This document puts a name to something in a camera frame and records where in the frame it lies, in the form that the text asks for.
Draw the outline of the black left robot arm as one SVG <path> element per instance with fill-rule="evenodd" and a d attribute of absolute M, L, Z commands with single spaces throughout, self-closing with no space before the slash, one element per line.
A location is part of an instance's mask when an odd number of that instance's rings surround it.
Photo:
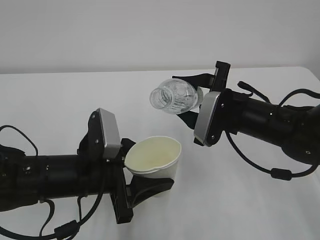
<path fill-rule="evenodd" d="M 138 204 L 170 190 L 170 177 L 124 176 L 124 158 L 134 142 L 120 138 L 116 117 L 99 108 L 74 155 L 27 156 L 19 149 L 0 148 L 0 209 L 9 211 L 38 201 L 109 194 L 118 224 L 129 223 Z"/>

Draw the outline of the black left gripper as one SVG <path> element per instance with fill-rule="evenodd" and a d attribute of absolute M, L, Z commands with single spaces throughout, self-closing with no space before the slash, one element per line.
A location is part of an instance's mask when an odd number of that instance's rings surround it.
<path fill-rule="evenodd" d="M 129 223 L 134 215 L 134 207 L 155 195 L 170 190 L 174 180 L 134 175 L 130 184 L 127 185 L 124 161 L 136 142 L 129 138 L 122 138 L 117 156 L 114 159 L 104 159 L 103 134 L 97 111 L 91 113 L 87 126 L 87 133 L 79 143 L 77 154 L 88 160 L 91 176 L 98 178 L 98 192 L 92 208 L 80 222 L 82 224 L 87 222 L 98 209 L 103 194 L 109 194 L 116 223 Z"/>

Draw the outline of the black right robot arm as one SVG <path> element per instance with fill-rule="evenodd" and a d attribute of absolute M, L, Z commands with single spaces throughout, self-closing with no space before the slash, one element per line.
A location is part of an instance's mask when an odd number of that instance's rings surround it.
<path fill-rule="evenodd" d="M 320 107 L 284 104 L 297 94 L 318 99 L 318 93 L 301 88 L 289 93 L 280 103 L 272 104 L 267 96 L 243 81 L 237 85 L 245 92 L 227 88 L 231 65 L 217 61 L 215 67 L 215 74 L 179 77 L 196 89 L 209 89 L 198 113 L 179 114 L 193 130 L 194 143 L 211 147 L 223 132 L 243 133 L 280 147 L 295 161 L 320 164 Z"/>

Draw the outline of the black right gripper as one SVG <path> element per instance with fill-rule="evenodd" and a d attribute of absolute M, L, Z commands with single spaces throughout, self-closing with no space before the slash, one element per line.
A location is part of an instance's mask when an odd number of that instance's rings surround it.
<path fill-rule="evenodd" d="M 202 87 L 209 89 L 209 92 L 220 92 L 216 109 L 214 111 L 213 119 L 209 129 L 209 136 L 211 146 L 215 145 L 221 138 L 222 132 L 227 130 L 232 124 L 232 107 L 235 104 L 235 92 L 227 88 L 227 80 L 231 65 L 227 62 L 217 61 L 215 63 L 215 73 L 202 73 L 192 76 L 172 76 L 172 79 L 183 80 L 191 84 L 194 88 Z M 198 113 L 187 111 L 177 116 L 187 125 L 191 130 L 195 129 Z M 194 137 L 193 142 L 199 146 L 206 147 L 197 141 Z"/>

